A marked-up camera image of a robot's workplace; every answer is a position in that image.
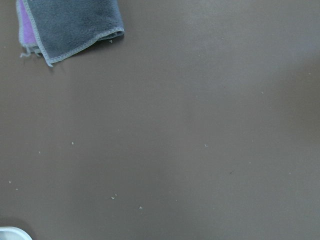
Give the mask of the white rabbit tray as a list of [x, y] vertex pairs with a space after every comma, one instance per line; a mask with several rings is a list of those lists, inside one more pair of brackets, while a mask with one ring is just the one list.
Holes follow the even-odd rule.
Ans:
[[24, 230], [13, 226], [0, 227], [0, 240], [32, 240]]

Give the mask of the grey folded cloth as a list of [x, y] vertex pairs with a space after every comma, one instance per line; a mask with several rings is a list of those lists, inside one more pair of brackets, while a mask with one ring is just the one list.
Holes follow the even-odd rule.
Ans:
[[21, 57], [42, 55], [48, 66], [98, 41], [124, 35], [116, 0], [18, 0]]

